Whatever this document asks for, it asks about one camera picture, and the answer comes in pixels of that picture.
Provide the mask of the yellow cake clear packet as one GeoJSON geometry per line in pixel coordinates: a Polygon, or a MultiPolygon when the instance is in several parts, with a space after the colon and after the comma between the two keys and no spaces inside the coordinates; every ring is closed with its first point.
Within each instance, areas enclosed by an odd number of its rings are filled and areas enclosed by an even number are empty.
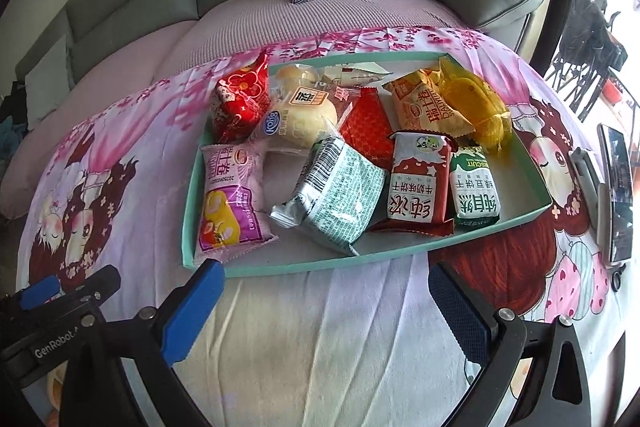
{"type": "Polygon", "coordinates": [[[470,137],[488,152],[497,152],[511,139],[511,112],[497,92],[480,76],[449,56],[438,61],[438,92],[473,126],[470,137]]]}

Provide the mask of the green biscuit packet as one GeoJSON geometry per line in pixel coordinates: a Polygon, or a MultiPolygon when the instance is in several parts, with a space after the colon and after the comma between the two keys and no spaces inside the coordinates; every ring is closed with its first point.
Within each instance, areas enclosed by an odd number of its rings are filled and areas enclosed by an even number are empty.
{"type": "Polygon", "coordinates": [[[449,188],[454,222],[459,227],[479,229],[499,220],[501,204],[497,184],[479,146],[460,147],[452,154],[449,188]]]}

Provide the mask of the red snack bag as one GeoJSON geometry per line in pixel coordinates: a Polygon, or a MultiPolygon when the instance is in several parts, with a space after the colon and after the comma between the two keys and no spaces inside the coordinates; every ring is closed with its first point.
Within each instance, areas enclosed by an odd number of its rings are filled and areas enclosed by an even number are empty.
{"type": "Polygon", "coordinates": [[[268,56],[220,78],[212,94],[212,127],[218,143],[244,141],[270,106],[268,56]]]}

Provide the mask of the red foil snack packet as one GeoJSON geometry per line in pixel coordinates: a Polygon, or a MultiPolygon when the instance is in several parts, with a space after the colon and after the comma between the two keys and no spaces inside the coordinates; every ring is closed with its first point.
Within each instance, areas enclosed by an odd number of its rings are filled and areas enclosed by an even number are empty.
{"type": "Polygon", "coordinates": [[[341,127],[345,142],[373,165],[390,171],[394,155],[392,133],[378,90],[361,88],[358,100],[341,127]]]}

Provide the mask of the teal foil candy packet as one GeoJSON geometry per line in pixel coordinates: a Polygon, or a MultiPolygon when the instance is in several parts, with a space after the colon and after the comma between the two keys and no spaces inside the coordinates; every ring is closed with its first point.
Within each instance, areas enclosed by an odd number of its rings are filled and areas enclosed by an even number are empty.
{"type": "Polygon", "coordinates": [[[290,199],[273,206],[269,217],[282,229],[356,257],[355,243],[370,225],[385,181],[386,171],[341,136],[322,139],[311,147],[290,199]]]}

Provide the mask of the light grey cushion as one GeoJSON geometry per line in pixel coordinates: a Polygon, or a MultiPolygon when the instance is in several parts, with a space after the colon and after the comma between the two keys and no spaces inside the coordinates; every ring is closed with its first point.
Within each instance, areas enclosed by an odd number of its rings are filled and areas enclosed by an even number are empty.
{"type": "Polygon", "coordinates": [[[58,109],[72,87],[68,70],[67,39],[61,37],[26,75],[27,129],[32,131],[58,109]]]}

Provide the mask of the grey phone stand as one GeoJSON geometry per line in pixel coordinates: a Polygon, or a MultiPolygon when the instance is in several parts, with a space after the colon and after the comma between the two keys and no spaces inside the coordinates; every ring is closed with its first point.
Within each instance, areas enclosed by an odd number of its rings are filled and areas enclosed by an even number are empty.
{"type": "Polygon", "coordinates": [[[602,176],[597,169],[597,161],[591,150],[576,147],[570,153],[585,197],[589,222],[596,232],[597,245],[601,249],[604,264],[612,270],[611,288],[614,293],[622,288],[626,263],[630,259],[632,246],[632,206],[618,200],[614,194],[614,181],[618,181],[612,171],[602,176]]]}

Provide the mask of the black drying rack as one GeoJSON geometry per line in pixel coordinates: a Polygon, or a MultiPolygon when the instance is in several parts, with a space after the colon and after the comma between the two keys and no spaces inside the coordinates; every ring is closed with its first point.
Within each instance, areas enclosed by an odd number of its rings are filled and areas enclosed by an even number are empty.
{"type": "Polygon", "coordinates": [[[608,0],[572,0],[570,12],[545,80],[560,94],[570,88],[564,101],[584,122],[611,79],[620,72],[628,53],[614,36],[622,12],[608,14],[608,0]]]}

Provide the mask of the red white snack box packet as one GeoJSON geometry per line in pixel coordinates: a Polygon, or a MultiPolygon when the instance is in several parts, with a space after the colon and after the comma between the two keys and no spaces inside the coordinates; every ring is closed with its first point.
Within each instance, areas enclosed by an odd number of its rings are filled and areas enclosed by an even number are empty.
{"type": "Polygon", "coordinates": [[[406,232],[445,237],[454,233],[447,216],[452,153],[458,144],[445,133],[399,130],[394,142],[386,217],[370,232],[406,232]]]}

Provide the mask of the yellow pudding cup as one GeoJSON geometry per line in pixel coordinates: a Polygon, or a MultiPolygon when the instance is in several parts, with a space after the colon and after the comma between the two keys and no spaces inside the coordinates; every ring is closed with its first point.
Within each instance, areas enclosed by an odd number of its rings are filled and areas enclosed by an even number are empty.
{"type": "Polygon", "coordinates": [[[288,64],[282,66],[272,78],[273,89],[279,98],[285,98],[298,87],[313,88],[320,80],[318,72],[311,66],[288,64]]]}

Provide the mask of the pink swiss roll packet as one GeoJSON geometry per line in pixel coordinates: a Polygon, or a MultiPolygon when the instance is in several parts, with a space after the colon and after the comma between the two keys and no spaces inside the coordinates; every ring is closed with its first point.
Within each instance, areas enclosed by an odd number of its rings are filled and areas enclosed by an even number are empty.
{"type": "Polygon", "coordinates": [[[229,262],[275,242],[264,195],[265,147],[256,143],[201,148],[203,199],[198,205],[194,265],[229,262]]]}

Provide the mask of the pink sofa seat cover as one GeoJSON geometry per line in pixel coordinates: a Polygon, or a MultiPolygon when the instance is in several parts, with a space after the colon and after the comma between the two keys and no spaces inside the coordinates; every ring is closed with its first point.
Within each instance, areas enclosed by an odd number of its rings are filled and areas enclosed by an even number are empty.
{"type": "Polygon", "coordinates": [[[331,31],[461,24],[435,0],[229,0],[200,20],[154,31],[94,66],[26,135],[1,181],[2,216],[26,215],[44,168],[75,124],[158,80],[218,57],[331,31]]]}

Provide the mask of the orange swiss roll packet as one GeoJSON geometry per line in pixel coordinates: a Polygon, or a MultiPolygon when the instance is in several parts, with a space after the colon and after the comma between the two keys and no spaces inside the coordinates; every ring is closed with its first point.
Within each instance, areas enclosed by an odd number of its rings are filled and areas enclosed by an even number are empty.
{"type": "Polygon", "coordinates": [[[445,133],[451,138],[471,135],[475,128],[439,94],[431,69],[418,69],[387,81],[382,88],[391,96],[401,130],[445,133]]]}

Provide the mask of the clear steamed cake packet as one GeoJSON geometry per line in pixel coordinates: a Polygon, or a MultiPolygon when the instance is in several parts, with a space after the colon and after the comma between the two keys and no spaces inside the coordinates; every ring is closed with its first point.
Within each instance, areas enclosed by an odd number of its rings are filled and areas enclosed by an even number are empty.
{"type": "Polygon", "coordinates": [[[314,143],[341,135],[360,94],[356,88],[299,86],[271,101],[248,141],[267,152],[304,155],[314,143]]]}

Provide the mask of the cream peach cake packet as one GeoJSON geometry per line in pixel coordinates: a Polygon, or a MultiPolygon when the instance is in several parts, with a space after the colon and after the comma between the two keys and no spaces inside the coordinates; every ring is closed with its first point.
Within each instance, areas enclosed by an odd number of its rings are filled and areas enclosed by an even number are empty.
{"type": "Polygon", "coordinates": [[[386,77],[390,72],[375,62],[337,64],[322,68],[321,79],[340,87],[357,87],[386,77]]]}

